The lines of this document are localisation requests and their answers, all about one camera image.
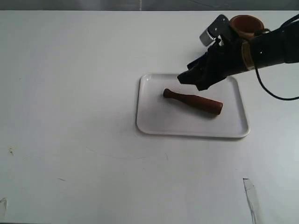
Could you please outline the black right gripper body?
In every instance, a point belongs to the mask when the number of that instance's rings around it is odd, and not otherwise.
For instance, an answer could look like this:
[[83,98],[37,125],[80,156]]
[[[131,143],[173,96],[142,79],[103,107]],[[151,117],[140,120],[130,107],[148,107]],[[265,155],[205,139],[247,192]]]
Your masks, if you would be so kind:
[[203,56],[209,56],[207,71],[217,72],[224,78],[246,72],[248,69],[243,61],[243,39],[220,46],[214,43]]

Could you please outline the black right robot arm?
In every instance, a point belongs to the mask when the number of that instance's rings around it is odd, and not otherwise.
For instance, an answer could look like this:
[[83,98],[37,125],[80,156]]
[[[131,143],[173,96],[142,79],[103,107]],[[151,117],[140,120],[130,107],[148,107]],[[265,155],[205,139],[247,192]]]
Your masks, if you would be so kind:
[[189,63],[187,71],[178,75],[181,84],[195,85],[199,91],[226,77],[255,68],[299,61],[299,23],[292,22],[250,40],[211,45],[207,52]]

